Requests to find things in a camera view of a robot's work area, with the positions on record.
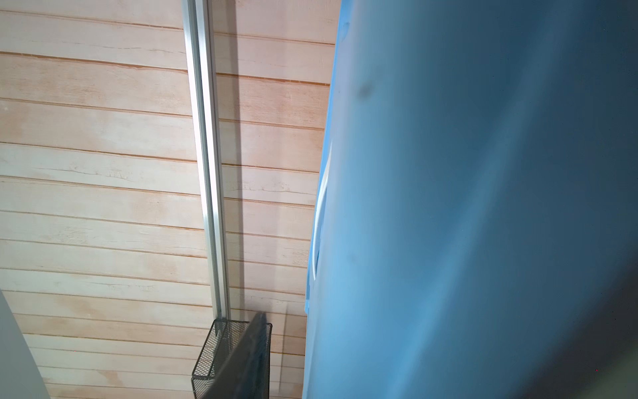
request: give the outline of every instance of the metal rail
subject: metal rail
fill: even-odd
[[[217,83],[209,1],[182,0],[182,14],[212,305],[216,318],[229,319]]]

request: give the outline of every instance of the wooden wall panel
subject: wooden wall panel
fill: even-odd
[[[180,30],[3,11],[0,51],[186,69]]]
[[[47,384],[112,386],[120,388],[166,389],[191,391],[190,375],[115,372],[110,370],[79,370],[72,368],[38,367]]]
[[[197,160],[188,116],[0,99],[0,131],[16,144]]]
[[[199,194],[197,164],[194,162],[69,149],[0,144],[0,174],[29,179]]]
[[[75,338],[52,335],[25,334],[24,340],[30,348],[79,350],[81,352],[111,353],[134,356],[161,356],[163,358],[190,359],[192,361],[197,360],[201,350],[200,347],[187,345],[95,340],[92,338]]]
[[[186,72],[0,54],[0,97],[191,114]]]
[[[197,164],[0,143],[0,175],[139,190],[199,194]],[[314,204],[318,174],[226,165],[224,195],[291,204]]]
[[[208,329],[129,322],[15,314],[23,334],[74,336],[99,340],[167,343],[202,347]]]
[[[318,172],[323,132],[220,121],[222,161]],[[0,99],[3,142],[195,161],[190,117]]]
[[[335,43],[340,1],[214,0],[215,32],[286,40]],[[106,20],[129,24],[182,27],[179,0],[0,0],[0,10]]]
[[[131,389],[105,386],[46,384],[51,399],[193,399],[192,391]]]
[[[206,285],[134,278],[0,269],[0,289],[211,306]]]
[[[2,267],[209,284],[205,258],[0,239]]]
[[[29,213],[0,211],[0,239],[206,257],[202,230]]]
[[[180,0],[0,0],[0,10],[182,28]]]
[[[4,291],[4,296],[13,312],[22,315],[136,322],[204,329],[210,328],[213,316],[210,306],[10,290]],[[232,316],[236,320],[251,320],[254,315],[255,312],[249,310],[232,310]],[[290,335],[299,338],[306,336],[305,316],[266,313],[266,317],[272,323],[272,333],[275,335]]]
[[[271,395],[297,398],[339,1],[213,9],[232,317],[267,312]],[[0,288],[54,398],[191,395],[212,308],[181,19],[0,0]]]
[[[231,287],[305,294],[306,274],[304,267],[228,261],[228,284]]]
[[[334,46],[215,35],[218,73],[330,83]],[[184,33],[163,27],[0,11],[0,51],[186,69]]]

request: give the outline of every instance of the black mesh basket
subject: black mesh basket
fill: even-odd
[[[237,347],[249,324],[250,322],[248,321],[225,319],[217,319],[212,323],[204,347],[202,347],[193,369],[191,383],[195,399],[204,398],[206,392],[222,370],[222,366],[232,354],[233,349]],[[266,323],[265,329],[263,333],[260,333],[259,337],[261,341],[259,351],[263,351],[265,362],[257,369],[256,373],[258,375],[253,376],[256,394],[251,397],[256,399],[268,399],[269,397],[271,332],[272,324]]]

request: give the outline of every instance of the metal mesh holder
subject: metal mesh holder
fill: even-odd
[[[216,319],[208,332],[206,342],[202,347],[195,368],[191,383],[193,385],[193,394],[195,399],[201,399],[213,381],[215,376],[221,370],[222,365],[226,362],[232,350],[237,346],[242,335],[248,327],[248,321]],[[265,336],[266,340],[265,356],[266,362],[263,368],[263,378],[258,378],[258,385],[263,386],[263,399],[268,399],[270,388],[271,374],[271,332],[272,324],[266,324]]]

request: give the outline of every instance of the wood grain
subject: wood grain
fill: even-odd
[[[194,162],[0,143],[0,175],[78,184],[199,194]],[[318,174],[222,168],[225,197],[314,205]]]
[[[122,277],[0,269],[0,289],[211,306],[211,289],[206,285]]]
[[[334,46],[219,33],[218,73],[330,83]],[[186,69],[184,33],[162,27],[0,11],[0,51]]]
[[[219,131],[224,163],[319,171],[322,130],[220,121]]]
[[[204,232],[0,211],[0,239],[205,257]]]
[[[304,356],[271,352],[271,365],[304,368]]]
[[[305,294],[306,275],[307,269],[302,267],[228,261],[231,287]]]
[[[0,97],[168,114],[191,114],[186,72],[0,55]]]
[[[319,43],[335,43],[338,0],[214,0],[215,31]],[[179,0],[1,0],[0,9],[129,24],[182,27]]]
[[[0,192],[4,193],[0,196],[2,211],[204,228],[199,195],[120,190],[14,177],[0,177]],[[226,219],[229,225],[237,226],[239,216],[232,216],[234,219]]]
[[[167,345],[164,343],[95,340],[69,336],[25,334],[29,348],[79,350],[81,352],[109,353],[134,356],[160,356],[163,358],[196,361],[201,347]]]
[[[256,311],[254,310],[230,310],[230,315],[233,320],[251,321],[255,313]],[[306,316],[266,312],[266,319],[269,323],[272,323],[272,333],[275,335],[296,336],[297,338],[306,337]]]
[[[106,370],[113,372],[136,372],[189,375],[195,361],[192,359],[159,358],[108,353],[80,352],[79,350],[30,348],[36,365],[67,369]],[[282,377],[290,379],[288,368]]]
[[[224,163],[319,171],[321,130],[232,121],[219,129]],[[197,160],[188,116],[0,99],[0,132],[16,144]]]
[[[219,117],[323,129],[329,91],[326,85],[218,75]]]
[[[0,239],[2,267],[209,284],[205,258]]]
[[[0,174],[199,195],[194,162],[0,144]]]
[[[227,199],[224,216],[229,232],[310,240],[315,210],[310,206]]]
[[[314,206],[318,173],[225,165],[224,197]]]
[[[165,389],[191,391],[190,375],[115,372],[110,370],[78,370],[38,367],[46,384],[112,386],[119,388]]]
[[[309,241],[298,239],[226,234],[226,254],[229,260],[305,267],[308,264],[309,249]]]
[[[182,28],[180,0],[0,0],[0,10]]]
[[[306,339],[273,334],[271,336],[271,352],[304,355],[306,353]]]
[[[4,296],[11,311],[22,315],[136,322],[205,329],[210,328],[214,318],[212,308],[208,306],[8,290],[4,291]],[[233,309],[231,314],[234,320],[249,321],[252,320],[255,312]],[[304,316],[266,313],[266,318],[268,322],[272,323],[273,334],[299,338],[306,336],[306,318]]]
[[[271,382],[270,395],[284,398],[301,398],[303,384],[289,382]]]
[[[165,391],[162,389],[116,388],[46,384],[51,398],[83,399],[193,399],[192,391]]]
[[[202,347],[209,329],[16,314],[23,334]]]
[[[0,210],[203,229],[198,195],[0,177]],[[309,239],[308,206],[226,199],[226,231]]]
[[[186,72],[0,55],[0,97],[190,115]],[[217,78],[219,117],[323,128],[329,87],[250,77]]]
[[[200,230],[5,211],[0,211],[0,239],[206,256],[204,233]],[[308,241],[226,234],[230,260],[302,267],[308,262],[308,251]]]
[[[212,2],[215,31],[334,43],[338,0],[244,0]]]
[[[291,315],[305,315],[304,295],[284,292],[230,288],[230,306],[233,309],[256,310]]]
[[[186,69],[180,30],[3,11],[0,51]]]
[[[329,84],[334,46],[216,33],[218,73]]]
[[[0,132],[16,144],[197,160],[188,116],[0,100]]]

